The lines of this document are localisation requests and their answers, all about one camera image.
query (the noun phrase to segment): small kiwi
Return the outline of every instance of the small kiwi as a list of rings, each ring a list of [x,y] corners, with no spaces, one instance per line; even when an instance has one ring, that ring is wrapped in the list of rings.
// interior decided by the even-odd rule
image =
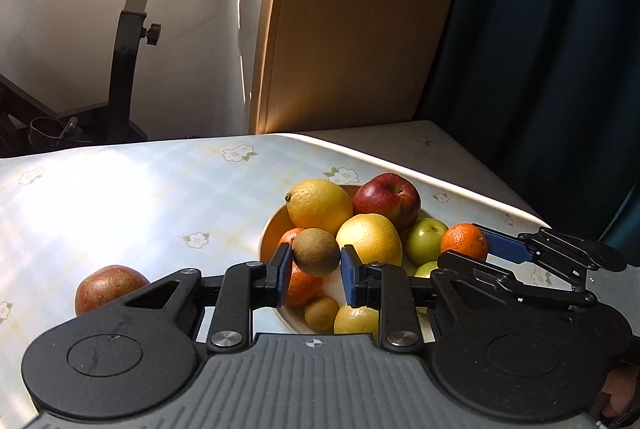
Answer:
[[[293,260],[305,274],[324,277],[340,263],[335,237],[322,229],[305,229],[293,240]]]
[[[333,330],[335,316],[339,309],[340,306],[333,297],[321,295],[306,304],[305,322],[309,328],[319,332]]]

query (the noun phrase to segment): finger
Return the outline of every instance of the finger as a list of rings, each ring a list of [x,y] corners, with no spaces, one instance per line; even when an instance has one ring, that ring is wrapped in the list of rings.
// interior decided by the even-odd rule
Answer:
[[[633,397],[633,395],[611,395],[609,404],[617,413],[620,413]]]
[[[613,409],[613,406],[607,402],[606,406],[602,409],[602,415],[607,418],[615,418],[620,414],[619,411]]]
[[[615,367],[607,375],[602,390],[610,395],[628,398],[627,401],[631,400],[636,390],[638,369],[637,365],[631,364],[621,364]]]

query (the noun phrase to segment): metal screw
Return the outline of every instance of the metal screw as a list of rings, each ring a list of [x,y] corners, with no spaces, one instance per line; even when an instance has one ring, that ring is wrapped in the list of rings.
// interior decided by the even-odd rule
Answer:
[[[405,330],[389,333],[386,339],[390,344],[402,347],[413,346],[419,340],[418,335],[414,332],[407,332]]]
[[[238,332],[233,332],[232,330],[224,330],[211,335],[211,342],[220,348],[230,348],[231,346],[237,346],[242,342],[242,335]]]

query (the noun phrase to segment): curtain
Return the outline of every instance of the curtain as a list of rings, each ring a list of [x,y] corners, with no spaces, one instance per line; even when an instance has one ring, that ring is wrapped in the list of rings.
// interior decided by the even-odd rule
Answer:
[[[453,0],[416,120],[640,265],[640,0]]]

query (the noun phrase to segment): yellow lemon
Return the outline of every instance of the yellow lemon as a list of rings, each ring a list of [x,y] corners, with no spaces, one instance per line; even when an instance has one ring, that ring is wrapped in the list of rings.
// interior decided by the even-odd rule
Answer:
[[[305,180],[284,197],[289,218],[301,229],[322,229],[335,235],[353,216],[349,195],[329,180]]]
[[[372,333],[378,338],[378,311],[363,306],[351,308],[344,304],[338,310],[334,320],[334,333]]]
[[[340,227],[335,239],[340,248],[353,245],[365,264],[372,261],[402,264],[402,243],[398,231],[380,214],[353,216]]]

